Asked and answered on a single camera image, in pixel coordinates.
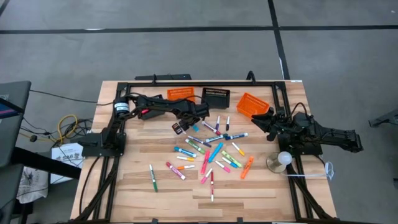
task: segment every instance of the orange basket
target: orange basket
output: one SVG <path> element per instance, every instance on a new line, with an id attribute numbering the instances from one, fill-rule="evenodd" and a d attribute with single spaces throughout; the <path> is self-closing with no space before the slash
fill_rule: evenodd
<path id="1" fill-rule="evenodd" d="M 269 109 L 269 104 L 249 93 L 244 93 L 236 108 L 238 112 L 251 118 L 252 115 L 266 113 Z"/>
<path id="2" fill-rule="evenodd" d="M 195 94 L 195 91 L 194 91 L 193 87 L 172 89 L 172 90 L 167 90 L 167 99 L 168 100 L 184 99 L 188 96 L 193 96 L 194 94 Z M 189 97 L 188 100 L 196 103 L 194 96 Z"/>

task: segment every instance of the concrete floor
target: concrete floor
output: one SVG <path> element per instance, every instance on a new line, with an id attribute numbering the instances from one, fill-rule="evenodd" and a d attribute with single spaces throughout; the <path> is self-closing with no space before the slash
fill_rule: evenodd
<path id="1" fill-rule="evenodd" d="M 278 0 L 280 26 L 398 24 L 395 0 Z M 270 26 L 266 0 L 11 0 L 5 29 L 175 26 Z M 356 129 L 365 150 L 324 147 L 343 220 L 396 223 L 398 129 L 368 120 L 397 108 L 398 30 L 283 31 L 291 79 L 303 80 L 311 111 L 325 126 Z M 96 100 L 103 80 L 190 73 L 194 79 L 281 79 L 272 31 L 145 34 L 0 35 L 0 82 L 32 81 L 32 89 Z M 32 93 L 26 118 L 54 130 L 65 114 L 91 118 L 95 106 Z M 48 152 L 24 138 L 17 145 Z M 29 223 L 69 219 L 77 182 L 59 184 L 35 203 Z"/>

